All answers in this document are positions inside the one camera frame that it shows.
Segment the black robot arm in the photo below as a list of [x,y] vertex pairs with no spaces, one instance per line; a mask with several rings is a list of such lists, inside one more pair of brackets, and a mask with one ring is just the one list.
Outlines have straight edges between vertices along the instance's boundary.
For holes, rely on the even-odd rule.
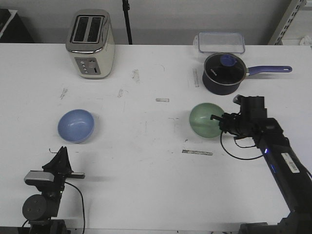
[[83,228],[85,232],[84,199],[80,189],[66,181],[68,178],[84,179],[84,173],[75,173],[69,161],[67,147],[62,146],[53,159],[42,170],[30,170],[24,177],[25,184],[35,186],[40,194],[32,195],[26,199],[22,207],[22,214],[29,223],[30,234],[70,234],[63,219],[57,217],[60,201],[65,185],[75,188],[81,197]]
[[262,155],[290,210],[276,225],[245,223],[240,234],[310,234],[312,232],[312,176],[292,150],[276,119],[267,116],[264,97],[238,95],[233,102],[239,113],[224,113],[211,119],[222,132],[236,138],[251,137]]

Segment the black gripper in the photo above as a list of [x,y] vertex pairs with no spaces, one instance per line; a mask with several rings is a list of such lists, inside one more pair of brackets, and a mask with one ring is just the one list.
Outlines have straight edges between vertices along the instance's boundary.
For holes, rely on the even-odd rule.
[[240,113],[224,113],[221,117],[211,115],[210,120],[220,121],[220,130],[236,137],[260,138],[267,135],[267,109],[262,96],[243,96]]
[[42,166],[42,169],[54,176],[53,181],[48,183],[48,189],[64,189],[68,178],[85,179],[85,173],[73,172],[66,146],[61,147],[52,160]]

